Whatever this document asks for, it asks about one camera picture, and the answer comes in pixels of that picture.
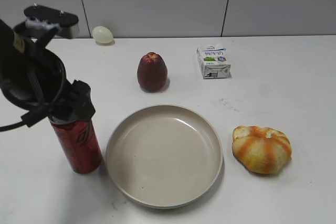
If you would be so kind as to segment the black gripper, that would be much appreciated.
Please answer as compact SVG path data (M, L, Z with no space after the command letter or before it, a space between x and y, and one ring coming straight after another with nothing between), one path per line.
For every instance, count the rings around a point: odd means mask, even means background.
M88 121L95 113L89 85L70 83L63 62L46 48L56 33L53 28L32 41L1 22L1 91L27 111L23 122Z

